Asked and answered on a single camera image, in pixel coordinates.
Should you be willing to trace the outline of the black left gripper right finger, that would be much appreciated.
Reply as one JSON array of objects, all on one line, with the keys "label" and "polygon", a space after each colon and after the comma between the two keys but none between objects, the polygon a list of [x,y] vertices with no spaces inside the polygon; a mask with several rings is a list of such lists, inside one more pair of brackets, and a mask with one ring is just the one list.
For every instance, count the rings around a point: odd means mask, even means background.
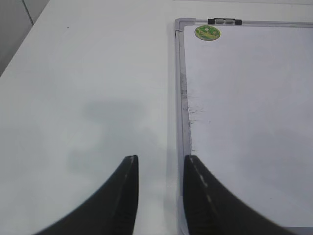
[{"label": "black left gripper right finger", "polygon": [[183,206],[191,235],[285,235],[244,204],[195,155],[184,158]]}]

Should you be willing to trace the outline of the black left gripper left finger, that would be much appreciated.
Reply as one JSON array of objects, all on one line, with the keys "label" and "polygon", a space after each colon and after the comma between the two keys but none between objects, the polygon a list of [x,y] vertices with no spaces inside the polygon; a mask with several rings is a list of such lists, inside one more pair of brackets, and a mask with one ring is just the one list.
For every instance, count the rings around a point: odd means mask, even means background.
[{"label": "black left gripper left finger", "polygon": [[41,235],[131,235],[138,208],[138,156],[127,156],[83,204]]}]

